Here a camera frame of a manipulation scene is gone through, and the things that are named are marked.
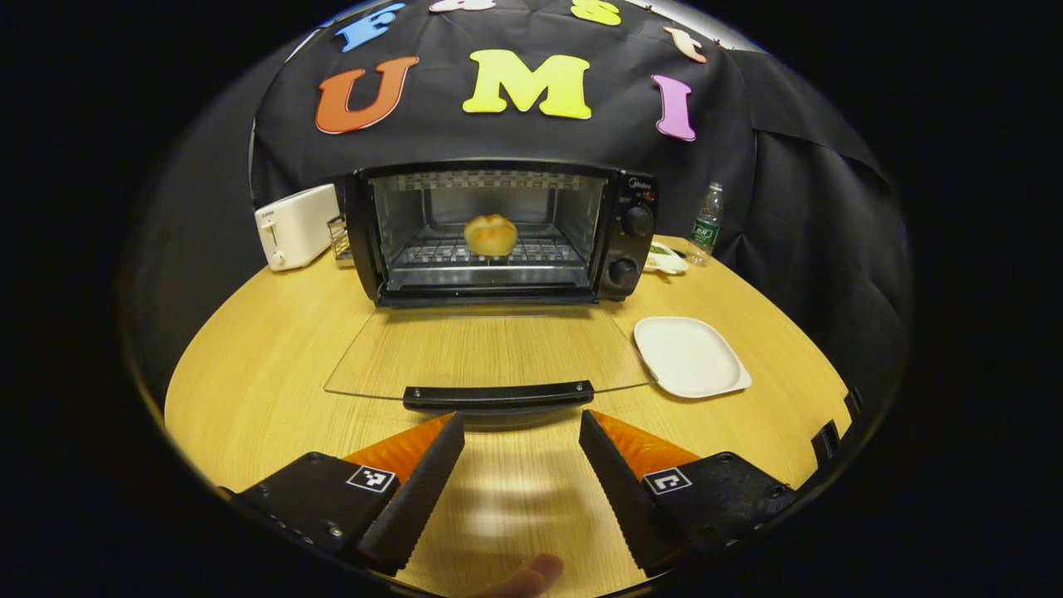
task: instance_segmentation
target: black cloth backdrop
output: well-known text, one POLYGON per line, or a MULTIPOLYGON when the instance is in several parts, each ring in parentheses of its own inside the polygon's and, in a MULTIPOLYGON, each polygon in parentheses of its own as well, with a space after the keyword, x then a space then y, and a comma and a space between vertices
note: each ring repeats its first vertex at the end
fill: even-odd
POLYGON ((695 63, 662 29, 681 23, 627 3, 619 3, 622 23, 606 27, 575 18, 568 1, 496 0, 487 11, 443 14, 407 2, 385 34, 341 52, 336 32, 388 4, 321 29, 287 62, 302 37, 256 65, 192 126, 161 175, 134 243, 131 301, 134 351, 156 401, 199 328, 265 266, 256 206, 355 168, 478 156, 651 172, 660 184, 657 232, 670 235, 690 232, 709 183, 720 181, 715 256, 802 327, 865 401, 887 396, 907 363, 912 325, 896 191, 859 134, 800 76, 769 54, 691 32, 708 57, 695 63), (478 70, 469 54, 484 49, 511 50, 530 69, 554 54, 588 61, 591 118, 521 113, 511 102, 501 114, 465 113, 478 70), (376 65, 410 55, 420 62, 390 115, 344 134, 317 129, 322 81, 365 69, 349 102, 356 109, 376 97, 376 65), (691 87, 694 141, 657 131, 652 74, 691 87), (210 175, 189 180, 195 172, 210 175))

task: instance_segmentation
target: small dish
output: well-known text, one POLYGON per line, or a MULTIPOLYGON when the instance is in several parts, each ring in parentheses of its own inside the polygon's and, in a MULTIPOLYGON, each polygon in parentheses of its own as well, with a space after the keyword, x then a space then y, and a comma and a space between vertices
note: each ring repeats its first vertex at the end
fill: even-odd
POLYGON ((753 378, 711 326, 682 318, 649 318, 635 325, 642 360, 664 391, 702 399, 748 389, 753 378))
POLYGON ((655 240, 649 244, 646 264, 643 266, 642 271, 654 272, 660 270, 669 274, 678 274, 687 271, 688 268, 690 268, 690 263, 687 263, 686 259, 676 255, 675 251, 655 240))

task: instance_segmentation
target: oven control panel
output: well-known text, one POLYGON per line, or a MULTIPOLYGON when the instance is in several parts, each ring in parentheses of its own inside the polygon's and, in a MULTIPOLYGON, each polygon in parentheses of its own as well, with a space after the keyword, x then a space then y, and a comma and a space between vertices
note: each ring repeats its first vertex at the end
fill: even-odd
POLYGON ((649 253, 657 221, 657 180, 621 171, 617 209, 610 223, 598 296, 623 301, 635 290, 649 253))

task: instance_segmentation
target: pink letter i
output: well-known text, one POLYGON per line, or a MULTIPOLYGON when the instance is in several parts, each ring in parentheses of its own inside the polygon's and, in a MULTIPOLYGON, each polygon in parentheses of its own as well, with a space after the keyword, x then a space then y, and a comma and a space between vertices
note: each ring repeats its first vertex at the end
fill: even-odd
POLYGON ((685 141, 693 141, 694 130, 690 127, 690 116, 687 114, 687 96, 690 95, 690 87, 663 74, 654 74, 651 78, 661 88, 661 119, 657 121, 657 130, 685 141))

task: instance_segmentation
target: yellow letter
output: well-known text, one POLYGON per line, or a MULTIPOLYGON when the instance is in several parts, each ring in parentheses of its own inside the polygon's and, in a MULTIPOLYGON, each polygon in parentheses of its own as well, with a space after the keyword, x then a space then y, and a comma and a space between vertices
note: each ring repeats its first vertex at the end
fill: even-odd
POLYGON ((620 8, 602 0, 572 0, 570 10, 581 19, 608 25, 620 24, 620 15, 617 14, 620 8))
POLYGON ((527 112, 546 89, 546 99, 539 109, 550 116, 590 118, 591 108, 584 103, 584 71, 591 65, 583 58, 554 54, 533 72, 509 50, 479 50, 469 54, 479 63, 476 88, 461 107, 466 112, 502 112, 506 100, 500 97, 500 86, 521 112, 527 112))

